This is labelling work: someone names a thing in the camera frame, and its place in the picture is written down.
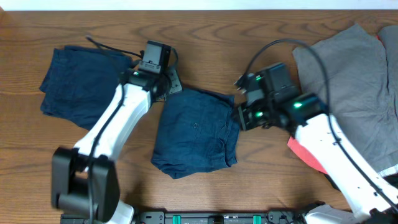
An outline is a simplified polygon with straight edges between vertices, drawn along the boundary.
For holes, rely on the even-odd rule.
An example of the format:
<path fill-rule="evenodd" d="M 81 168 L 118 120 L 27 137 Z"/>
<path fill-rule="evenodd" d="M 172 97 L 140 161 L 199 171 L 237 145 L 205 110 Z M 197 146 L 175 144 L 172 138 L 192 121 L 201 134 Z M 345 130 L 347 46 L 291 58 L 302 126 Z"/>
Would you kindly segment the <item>dark blue shorts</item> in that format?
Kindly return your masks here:
<path fill-rule="evenodd" d="M 151 163 L 173 179 L 237 163 L 234 96 L 185 89 L 164 105 Z"/>

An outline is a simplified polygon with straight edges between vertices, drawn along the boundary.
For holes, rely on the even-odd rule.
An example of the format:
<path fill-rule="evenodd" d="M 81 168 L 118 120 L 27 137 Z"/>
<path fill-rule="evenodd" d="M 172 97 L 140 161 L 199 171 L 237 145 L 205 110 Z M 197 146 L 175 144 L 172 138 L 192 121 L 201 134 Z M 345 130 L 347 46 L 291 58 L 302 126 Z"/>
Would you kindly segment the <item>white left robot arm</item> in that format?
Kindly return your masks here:
<path fill-rule="evenodd" d="M 175 68 L 160 74 L 129 69 L 126 78 L 91 130 L 52 157 L 51 204 L 81 223 L 134 223 L 133 207 L 120 199 L 115 163 L 152 104 L 182 91 Z"/>

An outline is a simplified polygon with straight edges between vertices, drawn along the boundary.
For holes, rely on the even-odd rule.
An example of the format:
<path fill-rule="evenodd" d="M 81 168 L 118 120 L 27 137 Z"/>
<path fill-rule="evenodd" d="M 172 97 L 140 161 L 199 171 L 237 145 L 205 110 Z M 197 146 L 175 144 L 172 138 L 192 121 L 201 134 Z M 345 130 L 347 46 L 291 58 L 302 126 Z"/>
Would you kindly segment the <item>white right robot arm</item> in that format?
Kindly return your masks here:
<path fill-rule="evenodd" d="M 233 118 L 242 130 L 276 126 L 312 155 L 344 195 L 350 211 L 323 203 L 297 214 L 296 223 L 397 223 L 397 188 L 386 182 L 347 139 L 326 104 L 314 94 L 276 103 L 244 102 Z"/>

